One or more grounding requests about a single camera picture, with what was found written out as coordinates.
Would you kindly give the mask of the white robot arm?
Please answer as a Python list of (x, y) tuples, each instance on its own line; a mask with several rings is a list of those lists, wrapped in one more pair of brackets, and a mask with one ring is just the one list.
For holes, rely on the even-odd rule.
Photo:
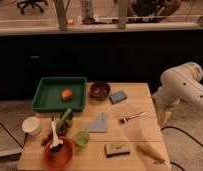
[(161, 74), (161, 86), (152, 95), (160, 127), (170, 118), (170, 108), (181, 99), (192, 103), (203, 112), (203, 85), (200, 84), (202, 78), (203, 69), (195, 62), (169, 68)]

